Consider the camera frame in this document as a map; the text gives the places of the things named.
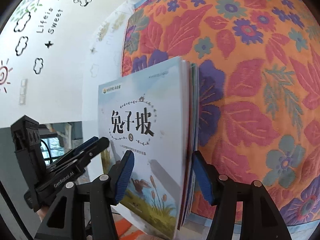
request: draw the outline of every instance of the sun drawing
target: sun drawing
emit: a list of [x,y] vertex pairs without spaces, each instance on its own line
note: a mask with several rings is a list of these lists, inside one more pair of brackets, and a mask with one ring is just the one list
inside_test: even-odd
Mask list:
[[4,92],[7,93],[7,89],[5,87],[6,84],[10,85],[11,83],[7,81],[8,74],[13,68],[9,68],[7,66],[3,65],[3,61],[1,60],[1,67],[0,67],[0,93],[2,91],[2,87],[4,89]]

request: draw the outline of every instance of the blue gripper pad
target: blue gripper pad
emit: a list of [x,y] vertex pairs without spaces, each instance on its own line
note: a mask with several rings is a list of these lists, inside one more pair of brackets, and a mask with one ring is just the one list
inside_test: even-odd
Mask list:
[[212,205],[214,201],[214,196],[212,193],[212,182],[209,179],[205,167],[202,165],[196,154],[193,154],[192,159],[193,170],[196,174],[196,179],[200,186],[202,195],[204,199],[208,201],[210,205]]
[[126,151],[124,157],[126,156],[127,152],[130,152],[128,160],[122,169],[122,172],[119,176],[118,181],[116,182],[116,197],[115,197],[115,199],[118,202],[120,200],[122,200],[122,198],[124,197],[124,192],[127,189],[129,179],[131,177],[131,173],[132,173],[133,166],[134,166],[134,154],[132,151]]
[[94,136],[94,137],[92,137],[91,139],[85,141],[83,144],[79,145],[79,146],[75,149],[75,151],[74,151],[74,153],[73,153],[73,156],[77,156],[81,151],[83,151],[83,150],[86,149],[89,145],[91,145],[92,143],[94,143],[94,142],[96,142],[96,141],[98,141],[98,140],[99,140],[99,138],[96,137],[96,136]]

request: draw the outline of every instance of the book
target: book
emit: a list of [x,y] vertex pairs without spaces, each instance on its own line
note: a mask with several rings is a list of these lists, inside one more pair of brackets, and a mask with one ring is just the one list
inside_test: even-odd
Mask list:
[[175,57],[99,86],[99,136],[110,140],[101,153],[104,173],[126,150],[134,153],[120,203],[141,219],[128,219],[133,225],[167,239],[175,238],[192,196],[196,70]]

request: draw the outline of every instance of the floral fabric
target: floral fabric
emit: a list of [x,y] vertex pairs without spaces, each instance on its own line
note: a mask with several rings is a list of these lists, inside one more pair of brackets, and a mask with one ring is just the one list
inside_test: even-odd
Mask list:
[[[262,181],[298,225],[320,219],[319,41],[301,0],[148,0],[129,20],[122,75],[175,56],[196,63],[204,158]],[[214,211],[196,190],[192,212]]]

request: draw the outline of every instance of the window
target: window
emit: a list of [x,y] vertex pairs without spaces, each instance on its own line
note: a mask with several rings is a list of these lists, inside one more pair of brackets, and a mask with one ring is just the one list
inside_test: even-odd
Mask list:
[[[64,149],[60,146],[59,139],[57,137],[42,138],[42,140],[47,144],[52,160],[58,159],[60,156],[64,155]],[[41,151],[46,165],[50,164],[50,156],[47,147],[41,142]]]

